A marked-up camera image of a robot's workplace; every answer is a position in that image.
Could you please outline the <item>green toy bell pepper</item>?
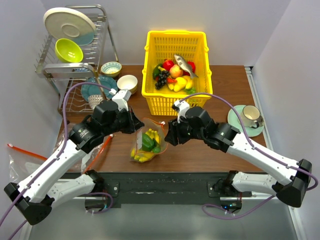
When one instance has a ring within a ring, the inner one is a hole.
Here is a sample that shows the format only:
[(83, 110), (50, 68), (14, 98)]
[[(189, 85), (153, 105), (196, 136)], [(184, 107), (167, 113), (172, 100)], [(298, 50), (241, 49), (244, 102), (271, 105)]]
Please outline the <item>green toy bell pepper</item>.
[(156, 142), (150, 138), (146, 133), (142, 134), (142, 150), (144, 152), (151, 152), (156, 147)]

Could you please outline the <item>clear zip top bag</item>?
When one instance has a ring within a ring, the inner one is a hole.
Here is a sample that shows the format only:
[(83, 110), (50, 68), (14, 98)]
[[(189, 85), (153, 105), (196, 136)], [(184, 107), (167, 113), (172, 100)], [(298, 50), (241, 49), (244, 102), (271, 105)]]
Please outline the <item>clear zip top bag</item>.
[(143, 118), (144, 126), (135, 133), (135, 139), (130, 150), (130, 160), (138, 163), (151, 161), (163, 154), (168, 147), (165, 142), (165, 122)]

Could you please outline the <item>yellow toy banana bunch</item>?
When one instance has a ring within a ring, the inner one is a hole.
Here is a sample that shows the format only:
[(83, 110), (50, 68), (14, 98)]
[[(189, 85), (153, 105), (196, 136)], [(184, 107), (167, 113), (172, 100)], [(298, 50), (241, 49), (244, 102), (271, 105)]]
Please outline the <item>yellow toy banana bunch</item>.
[(150, 138), (152, 138), (156, 146), (160, 146), (160, 135), (156, 130), (149, 128), (146, 131), (140, 131), (136, 136), (135, 146), (132, 147), (130, 152), (130, 157), (133, 161), (144, 163), (150, 161), (153, 157), (157, 154), (153, 153), (152, 151), (147, 152), (142, 150), (142, 134), (146, 133)]

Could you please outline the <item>green toy cucumber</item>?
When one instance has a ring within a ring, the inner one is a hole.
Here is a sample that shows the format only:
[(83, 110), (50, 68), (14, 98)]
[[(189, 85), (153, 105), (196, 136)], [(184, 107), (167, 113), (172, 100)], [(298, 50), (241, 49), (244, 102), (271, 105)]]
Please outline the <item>green toy cucumber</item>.
[(152, 149), (152, 152), (154, 154), (159, 154), (161, 152), (161, 147), (160, 146), (155, 146), (153, 149)]

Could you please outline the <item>single yellow toy banana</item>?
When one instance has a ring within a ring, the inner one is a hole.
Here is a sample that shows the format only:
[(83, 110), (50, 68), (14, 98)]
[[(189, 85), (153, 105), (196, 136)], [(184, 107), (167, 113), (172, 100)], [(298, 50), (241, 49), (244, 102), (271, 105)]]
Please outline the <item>single yellow toy banana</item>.
[(193, 87), (193, 80), (189, 75), (184, 75), (183, 78), (186, 80), (185, 89), (190, 90)]

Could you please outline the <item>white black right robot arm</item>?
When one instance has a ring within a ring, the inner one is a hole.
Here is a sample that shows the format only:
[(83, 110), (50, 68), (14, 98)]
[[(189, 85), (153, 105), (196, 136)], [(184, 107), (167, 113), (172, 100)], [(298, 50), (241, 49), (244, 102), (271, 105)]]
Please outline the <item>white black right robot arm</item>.
[(284, 157), (254, 141), (228, 123), (216, 123), (203, 108), (182, 102), (172, 107), (177, 118), (169, 121), (165, 141), (173, 146), (191, 139), (201, 140), (214, 150), (246, 160), (264, 174), (230, 171), (216, 186), (227, 196), (257, 192), (277, 197), (284, 204), (299, 208), (311, 181), (312, 163)]

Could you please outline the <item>clear bag red zipper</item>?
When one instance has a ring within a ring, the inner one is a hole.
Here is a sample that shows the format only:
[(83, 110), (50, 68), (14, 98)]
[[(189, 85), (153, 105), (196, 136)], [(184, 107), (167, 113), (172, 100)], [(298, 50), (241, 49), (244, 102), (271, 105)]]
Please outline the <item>clear bag red zipper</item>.
[(9, 182), (19, 183), (38, 169), (47, 157), (32, 151), (6, 144), (4, 170)]

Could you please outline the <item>white cream bowl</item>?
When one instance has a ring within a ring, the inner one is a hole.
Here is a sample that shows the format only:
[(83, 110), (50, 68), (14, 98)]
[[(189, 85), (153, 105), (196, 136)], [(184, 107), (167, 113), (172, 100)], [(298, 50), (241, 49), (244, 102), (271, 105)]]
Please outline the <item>white cream bowl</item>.
[(138, 79), (134, 75), (121, 76), (117, 81), (119, 90), (129, 90), (131, 94), (135, 94), (138, 89)]

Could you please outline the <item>teal scalloped plate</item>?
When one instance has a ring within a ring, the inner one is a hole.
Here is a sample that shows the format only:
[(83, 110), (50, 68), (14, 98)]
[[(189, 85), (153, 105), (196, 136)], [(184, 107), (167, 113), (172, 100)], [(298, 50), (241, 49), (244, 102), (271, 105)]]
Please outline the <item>teal scalloped plate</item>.
[[(109, 76), (100, 75), (98, 77), (101, 85), (109, 88), (109, 89), (115, 89), (118, 91), (117, 83), (116, 81)], [(90, 85), (90, 84), (84, 84), (81, 87), (81, 95), (82, 97), (88, 102), (89, 97), (93, 95), (100, 95), (101, 91), (98, 86)]]

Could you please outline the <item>teal patterned small bowl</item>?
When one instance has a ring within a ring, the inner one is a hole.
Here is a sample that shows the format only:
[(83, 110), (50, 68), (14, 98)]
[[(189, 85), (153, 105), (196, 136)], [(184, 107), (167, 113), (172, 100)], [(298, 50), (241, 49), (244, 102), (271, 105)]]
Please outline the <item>teal patterned small bowl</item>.
[(110, 61), (103, 64), (100, 68), (101, 74), (107, 77), (117, 77), (122, 70), (122, 65), (117, 61)]

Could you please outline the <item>cream enamel mug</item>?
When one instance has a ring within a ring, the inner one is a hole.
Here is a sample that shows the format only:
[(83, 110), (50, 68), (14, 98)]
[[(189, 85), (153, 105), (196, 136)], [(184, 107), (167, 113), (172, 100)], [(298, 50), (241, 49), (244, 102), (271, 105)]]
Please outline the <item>cream enamel mug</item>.
[(257, 129), (264, 124), (260, 110), (253, 105), (245, 105), (240, 112), (240, 117), (245, 127)]

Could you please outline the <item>grey toy fish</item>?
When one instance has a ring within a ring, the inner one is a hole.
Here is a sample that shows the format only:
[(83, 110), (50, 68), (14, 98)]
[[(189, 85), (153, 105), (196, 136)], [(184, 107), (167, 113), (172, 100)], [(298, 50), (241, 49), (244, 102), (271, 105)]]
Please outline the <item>grey toy fish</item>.
[(192, 66), (189, 63), (187, 63), (187, 61), (181, 55), (174, 54), (174, 58), (179, 67), (183, 71), (189, 73), (191, 79), (198, 78), (198, 76), (193, 72)]

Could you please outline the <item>metal dish rack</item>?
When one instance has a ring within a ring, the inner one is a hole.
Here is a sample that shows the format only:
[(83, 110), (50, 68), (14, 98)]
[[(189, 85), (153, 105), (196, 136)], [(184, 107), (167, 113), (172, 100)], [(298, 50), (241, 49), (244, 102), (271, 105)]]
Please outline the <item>metal dish rack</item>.
[(60, 103), (57, 110), (62, 111), (63, 100), (66, 92), (76, 83), (92, 79), (98, 83), (98, 76), (101, 75), (101, 66), (106, 62), (104, 59), (106, 39), (110, 40), (114, 60), (118, 61), (114, 38), (112, 36), (108, 15), (105, 8), (100, 4), (91, 5), (67, 5), (64, 8), (71, 8), (89, 17), (96, 27), (96, 34), (92, 43), (79, 46), (83, 52), (83, 60), (78, 63), (61, 62), (55, 54), (55, 39), (48, 33), (39, 54), (35, 72), (48, 81), (56, 92)]

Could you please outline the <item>lime green bowl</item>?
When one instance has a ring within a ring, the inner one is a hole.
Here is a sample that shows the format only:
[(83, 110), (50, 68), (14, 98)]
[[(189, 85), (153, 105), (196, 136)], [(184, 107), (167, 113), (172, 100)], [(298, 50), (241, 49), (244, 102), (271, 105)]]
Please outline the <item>lime green bowl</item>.
[(54, 52), (63, 63), (80, 63), (84, 58), (82, 49), (72, 40), (60, 38), (56, 41)]

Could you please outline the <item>large cream blue plate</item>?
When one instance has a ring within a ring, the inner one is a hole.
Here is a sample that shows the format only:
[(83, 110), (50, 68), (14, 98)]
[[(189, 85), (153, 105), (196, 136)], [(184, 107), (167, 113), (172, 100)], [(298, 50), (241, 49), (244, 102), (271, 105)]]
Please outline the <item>large cream blue plate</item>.
[(97, 33), (94, 22), (84, 13), (68, 7), (54, 7), (45, 12), (43, 23), (55, 39), (69, 39), (79, 46), (93, 42)]

